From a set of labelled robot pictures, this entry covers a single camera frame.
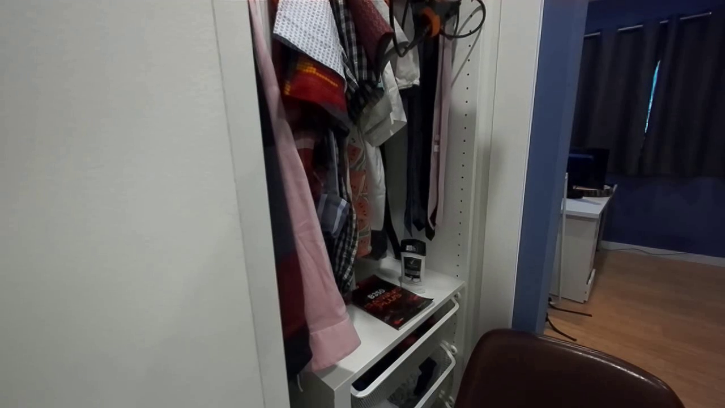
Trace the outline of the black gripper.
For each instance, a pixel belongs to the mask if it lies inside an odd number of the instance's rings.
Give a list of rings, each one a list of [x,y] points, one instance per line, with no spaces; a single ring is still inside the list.
[[[460,8],[460,0],[407,0],[407,4],[412,7],[414,30],[426,35],[437,35]]]

